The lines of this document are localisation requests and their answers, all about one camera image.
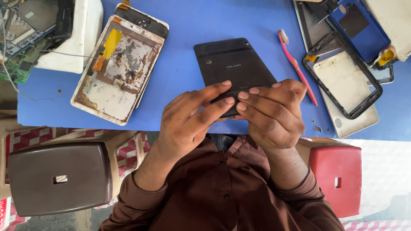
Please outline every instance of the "phone back cover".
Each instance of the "phone back cover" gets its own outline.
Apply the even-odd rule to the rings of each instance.
[[[234,97],[234,106],[222,118],[238,115],[237,94],[253,87],[271,87],[274,76],[245,38],[197,44],[194,52],[206,86],[230,80],[232,87],[211,103]]]

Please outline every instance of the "pink toothbrush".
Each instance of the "pink toothbrush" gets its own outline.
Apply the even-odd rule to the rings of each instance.
[[[278,37],[280,38],[281,41],[281,45],[283,46],[283,50],[285,55],[288,58],[288,61],[290,61],[290,63],[292,64],[292,66],[294,67],[294,69],[296,70],[298,77],[300,77],[301,82],[303,82],[305,85],[307,85],[308,90],[308,96],[310,97],[310,99],[312,100],[312,102],[314,103],[315,106],[318,106],[317,104],[317,100],[315,99],[314,93],[311,90],[311,87],[309,86],[307,79],[305,79],[304,74],[301,72],[300,67],[298,66],[297,61],[295,60],[295,58],[293,58],[290,53],[288,53],[287,48],[285,48],[285,44],[289,43],[288,37],[287,35],[285,35],[285,32],[283,29],[278,31]]]

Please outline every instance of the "table surface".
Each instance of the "table surface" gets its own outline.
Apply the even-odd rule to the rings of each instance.
[[[118,0],[102,0],[104,21],[114,12]],[[300,28],[290,0],[152,0],[133,2],[133,7],[170,25],[170,34],[158,58],[140,106],[125,126],[119,126],[73,107],[70,99],[80,74],[35,68],[19,90],[18,122],[23,125],[95,129],[158,131],[162,111],[185,91],[204,87],[194,54],[195,44],[245,37],[278,80],[298,79],[281,48],[277,30],[290,39],[288,51],[301,60],[305,55]],[[394,64],[395,81],[383,85],[375,103],[380,121],[350,139],[411,141],[411,59]],[[335,138],[328,111],[313,78],[303,68],[319,106],[308,96],[301,104],[306,126],[303,136]],[[247,134],[247,122],[227,120],[215,123],[210,132]]]

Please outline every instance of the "toothbrush bristles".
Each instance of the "toothbrush bristles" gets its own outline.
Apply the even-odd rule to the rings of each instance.
[[[285,32],[284,32],[283,29],[280,30],[280,36],[281,36],[281,39],[283,40],[283,42],[284,42],[285,44],[288,44],[288,43],[290,42],[290,41],[288,40],[287,35],[285,35]]]

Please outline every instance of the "celkon logo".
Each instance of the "celkon logo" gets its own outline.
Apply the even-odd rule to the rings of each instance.
[[[230,68],[230,67],[239,67],[239,66],[241,66],[241,64],[237,64],[237,65],[234,65],[234,66],[228,66],[228,67],[226,67],[226,68]]]

